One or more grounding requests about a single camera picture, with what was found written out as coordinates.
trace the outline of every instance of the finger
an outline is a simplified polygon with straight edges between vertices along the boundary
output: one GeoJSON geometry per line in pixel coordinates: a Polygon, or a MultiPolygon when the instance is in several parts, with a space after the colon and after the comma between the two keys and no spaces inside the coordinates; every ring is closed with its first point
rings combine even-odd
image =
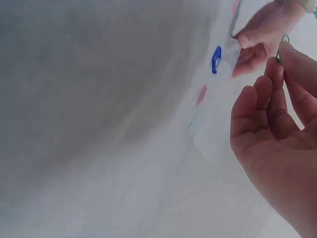
{"type": "Polygon", "coordinates": [[[256,55],[254,54],[254,52],[252,51],[252,49],[243,49],[240,53],[240,56],[238,58],[238,62],[237,65],[243,64],[247,61],[249,61],[250,59],[252,59],[253,57],[255,57],[256,55]]]}
{"type": "Polygon", "coordinates": [[[246,86],[242,90],[231,113],[231,148],[238,156],[247,147],[256,143],[253,114],[257,104],[254,87],[246,86]]]}
{"type": "Polygon", "coordinates": [[[270,39],[272,31],[268,27],[260,26],[253,30],[243,32],[237,40],[243,49],[251,48],[270,39]]]}
{"type": "Polygon", "coordinates": [[[257,104],[253,115],[255,132],[265,130],[265,134],[267,135],[267,138],[269,138],[268,135],[270,135],[270,133],[268,131],[267,109],[271,100],[273,84],[270,78],[261,76],[256,80],[254,88],[257,92],[257,104]]]}
{"type": "Polygon", "coordinates": [[[295,50],[289,43],[282,42],[279,47],[280,59],[285,73],[296,83],[317,97],[317,62],[295,50]]]}
{"type": "Polygon", "coordinates": [[[272,80],[273,92],[267,110],[269,130],[276,139],[283,139],[299,130],[292,117],[288,114],[285,94],[283,90],[283,67],[276,58],[268,59],[265,75],[272,80]]]}
{"type": "Polygon", "coordinates": [[[317,118],[316,98],[299,86],[291,77],[286,76],[285,82],[293,108],[304,127],[307,127],[315,118],[317,118]]]}
{"type": "Polygon", "coordinates": [[[265,62],[266,58],[253,57],[247,62],[237,65],[233,70],[232,77],[239,77],[243,74],[252,73],[265,62]]]}

